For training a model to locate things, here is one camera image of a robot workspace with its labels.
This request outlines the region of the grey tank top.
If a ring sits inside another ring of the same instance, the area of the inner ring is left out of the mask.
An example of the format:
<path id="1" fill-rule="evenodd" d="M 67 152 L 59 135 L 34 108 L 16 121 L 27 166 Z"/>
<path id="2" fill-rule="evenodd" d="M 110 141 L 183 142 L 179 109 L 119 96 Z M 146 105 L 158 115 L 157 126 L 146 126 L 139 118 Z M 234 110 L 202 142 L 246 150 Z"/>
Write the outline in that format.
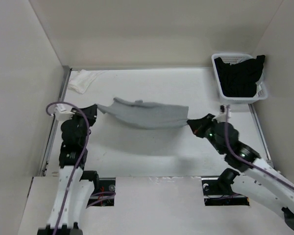
<path id="1" fill-rule="evenodd" d="M 136 100 L 126 101 L 115 97 L 110 106 L 97 105 L 103 114 L 109 114 L 117 120 L 132 127 L 154 130 L 173 129 L 187 125 L 188 106 L 144 102 Z"/>

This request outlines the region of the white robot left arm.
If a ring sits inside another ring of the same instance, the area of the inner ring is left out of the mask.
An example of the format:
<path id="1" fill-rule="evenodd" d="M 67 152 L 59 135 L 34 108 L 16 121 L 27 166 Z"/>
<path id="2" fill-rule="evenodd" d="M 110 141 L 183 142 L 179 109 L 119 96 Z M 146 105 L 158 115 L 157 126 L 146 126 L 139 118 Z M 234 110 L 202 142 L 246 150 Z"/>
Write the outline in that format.
<path id="1" fill-rule="evenodd" d="M 100 190 L 98 173 L 84 169 L 90 128 L 96 122 L 98 107 L 94 104 L 80 109 L 73 105 L 68 111 L 66 104 L 53 102 L 46 107 L 48 115 L 62 121 L 62 143 L 56 198 L 46 226 L 37 231 L 39 235 L 81 235 L 82 213 L 91 195 Z"/>

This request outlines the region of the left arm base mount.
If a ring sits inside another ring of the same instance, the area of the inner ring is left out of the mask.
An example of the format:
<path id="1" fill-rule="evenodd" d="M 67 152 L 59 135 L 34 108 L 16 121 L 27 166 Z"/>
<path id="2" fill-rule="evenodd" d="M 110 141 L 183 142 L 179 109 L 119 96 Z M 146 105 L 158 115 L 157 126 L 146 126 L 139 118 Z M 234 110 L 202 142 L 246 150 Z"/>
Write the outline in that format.
<path id="1" fill-rule="evenodd" d="M 115 203 L 116 178 L 100 178 L 87 207 L 112 207 Z"/>

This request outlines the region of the white folded cloth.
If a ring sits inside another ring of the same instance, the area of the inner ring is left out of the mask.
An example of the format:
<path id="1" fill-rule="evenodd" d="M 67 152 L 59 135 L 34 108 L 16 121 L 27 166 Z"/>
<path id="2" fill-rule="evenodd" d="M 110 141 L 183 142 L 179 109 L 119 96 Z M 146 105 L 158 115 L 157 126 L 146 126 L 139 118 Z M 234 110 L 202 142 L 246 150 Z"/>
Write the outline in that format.
<path id="1" fill-rule="evenodd" d="M 68 88 L 78 94 L 84 94 L 91 83 L 104 72 L 105 71 L 81 70 L 73 78 L 69 79 Z"/>

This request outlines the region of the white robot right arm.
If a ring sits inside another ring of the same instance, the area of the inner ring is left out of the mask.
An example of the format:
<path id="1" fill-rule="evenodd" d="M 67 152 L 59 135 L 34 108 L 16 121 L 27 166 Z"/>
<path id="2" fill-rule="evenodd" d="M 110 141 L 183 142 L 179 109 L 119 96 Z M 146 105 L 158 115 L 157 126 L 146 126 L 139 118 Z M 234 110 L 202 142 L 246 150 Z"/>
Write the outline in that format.
<path id="1" fill-rule="evenodd" d="M 208 114 L 187 121 L 193 134 L 207 139 L 224 155 L 229 168 L 218 178 L 225 194 L 244 195 L 280 216 L 294 231 L 294 184 L 272 168 L 253 148 L 239 141 L 239 132 L 228 122 L 228 115 Z"/>

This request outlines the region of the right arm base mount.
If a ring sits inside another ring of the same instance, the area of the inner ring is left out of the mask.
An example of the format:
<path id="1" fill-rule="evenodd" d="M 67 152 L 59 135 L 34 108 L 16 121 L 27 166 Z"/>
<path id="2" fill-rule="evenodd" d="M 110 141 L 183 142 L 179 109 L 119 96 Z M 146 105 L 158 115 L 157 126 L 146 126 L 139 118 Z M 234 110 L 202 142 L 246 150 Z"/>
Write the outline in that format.
<path id="1" fill-rule="evenodd" d="M 218 177 L 202 177 L 205 206 L 250 206 L 246 196 L 233 192 L 229 183 L 218 181 Z"/>

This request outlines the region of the black tank top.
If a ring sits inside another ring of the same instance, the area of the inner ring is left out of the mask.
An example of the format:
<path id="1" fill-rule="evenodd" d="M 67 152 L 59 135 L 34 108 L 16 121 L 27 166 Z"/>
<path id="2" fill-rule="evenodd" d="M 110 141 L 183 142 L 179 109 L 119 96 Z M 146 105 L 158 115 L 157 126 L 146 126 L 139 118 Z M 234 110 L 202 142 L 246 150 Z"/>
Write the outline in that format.
<path id="1" fill-rule="evenodd" d="M 237 64 L 225 63 L 218 57 L 215 64 L 223 95 L 226 97 L 254 97 L 260 80 L 265 55 L 248 59 Z"/>

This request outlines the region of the white plastic basket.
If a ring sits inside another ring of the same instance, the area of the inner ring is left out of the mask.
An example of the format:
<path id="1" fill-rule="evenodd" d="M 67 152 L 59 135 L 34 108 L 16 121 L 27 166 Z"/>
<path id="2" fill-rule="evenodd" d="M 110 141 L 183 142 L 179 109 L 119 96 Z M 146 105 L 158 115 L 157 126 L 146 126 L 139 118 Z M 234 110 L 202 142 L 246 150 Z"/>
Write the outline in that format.
<path id="1" fill-rule="evenodd" d="M 215 53 L 211 60 L 222 104 L 252 104 L 267 99 L 265 55 Z"/>

